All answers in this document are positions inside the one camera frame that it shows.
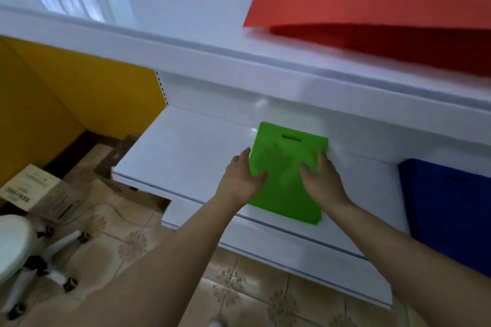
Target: white chair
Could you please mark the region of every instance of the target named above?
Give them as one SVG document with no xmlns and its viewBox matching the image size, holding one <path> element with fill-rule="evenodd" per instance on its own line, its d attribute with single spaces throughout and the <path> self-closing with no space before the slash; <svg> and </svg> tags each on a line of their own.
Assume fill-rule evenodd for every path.
<svg viewBox="0 0 491 327">
<path fill-rule="evenodd" d="M 17 277 L 0 310 L 7 314 L 9 320 L 19 318 L 26 311 L 26 305 L 21 300 L 29 282 L 35 277 L 45 276 L 62 286 L 65 292 L 77 287 L 76 279 L 52 267 L 51 258 L 70 243 L 87 242 L 90 235 L 77 230 L 46 247 L 44 239 L 53 233 L 51 226 L 35 228 L 22 216 L 0 216 L 0 284 L 12 276 Z"/>
</svg>

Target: orange bag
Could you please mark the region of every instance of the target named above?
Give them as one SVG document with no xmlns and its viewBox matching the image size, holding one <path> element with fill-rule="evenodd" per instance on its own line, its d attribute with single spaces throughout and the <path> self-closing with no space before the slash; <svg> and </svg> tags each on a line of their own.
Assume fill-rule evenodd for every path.
<svg viewBox="0 0 491 327">
<path fill-rule="evenodd" d="M 244 26 L 491 76 L 491 0 L 253 0 Z"/>
</svg>

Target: tile floor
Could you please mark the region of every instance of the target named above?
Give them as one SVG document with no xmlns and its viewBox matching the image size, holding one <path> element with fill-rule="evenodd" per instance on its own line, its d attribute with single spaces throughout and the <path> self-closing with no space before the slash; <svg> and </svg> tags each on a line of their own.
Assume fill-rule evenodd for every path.
<svg viewBox="0 0 491 327">
<path fill-rule="evenodd" d="M 171 233 L 159 226 L 161 213 L 115 194 L 91 172 L 110 150 L 105 145 L 95 146 L 66 176 L 65 180 L 82 190 L 87 200 L 73 217 L 81 216 L 49 239 L 55 241 L 79 228 L 92 234 L 91 241 L 73 244 L 54 261 L 58 268 L 77 277 L 79 286 L 64 294 L 60 287 L 40 279 L 28 293 L 26 315 L 13 322 L 2 318 L 0 326 L 52 325 Z M 133 223 L 155 226 L 132 225 L 110 206 L 93 206 L 103 202 L 117 206 Z M 3 294 L 0 289 L 0 301 Z M 229 327 L 426 327 L 399 299 L 394 311 L 386 310 L 221 248 L 213 255 L 180 327 L 206 327 L 218 314 Z"/>
</svg>

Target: finger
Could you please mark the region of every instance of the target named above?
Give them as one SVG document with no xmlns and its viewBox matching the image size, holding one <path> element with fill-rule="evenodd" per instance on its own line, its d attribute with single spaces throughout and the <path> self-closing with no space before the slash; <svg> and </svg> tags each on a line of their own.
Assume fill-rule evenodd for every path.
<svg viewBox="0 0 491 327">
<path fill-rule="evenodd" d="M 317 170 L 319 172 L 327 171 L 329 168 L 329 163 L 330 162 L 326 156 L 326 153 L 324 153 L 324 150 L 320 149 L 317 153 Z"/>
<path fill-rule="evenodd" d="M 267 180 L 267 171 L 266 170 L 261 171 L 261 173 L 256 176 L 256 179 L 260 180 L 264 184 Z"/>
<path fill-rule="evenodd" d="M 300 163 L 298 166 L 298 169 L 300 170 L 300 176 L 302 177 L 302 182 L 305 184 L 306 181 L 309 181 L 313 173 L 310 171 L 309 167 L 305 163 Z"/>
<path fill-rule="evenodd" d="M 248 162 L 249 161 L 249 154 L 250 154 L 250 147 L 246 147 L 245 150 L 241 153 L 239 160 L 241 162 Z"/>
</svg>

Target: green non-woven bag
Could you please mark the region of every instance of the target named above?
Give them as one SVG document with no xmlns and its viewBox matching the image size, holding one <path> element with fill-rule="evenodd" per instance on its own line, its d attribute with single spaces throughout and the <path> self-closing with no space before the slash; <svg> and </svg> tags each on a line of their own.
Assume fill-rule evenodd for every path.
<svg viewBox="0 0 491 327">
<path fill-rule="evenodd" d="M 298 164 L 304 162 L 310 170 L 317 170 L 317 153 L 321 149 L 327 152 L 325 137 L 261 122 L 249 164 L 253 176 L 265 169 L 268 177 L 250 204 L 317 225 L 321 209 L 305 190 Z"/>
</svg>

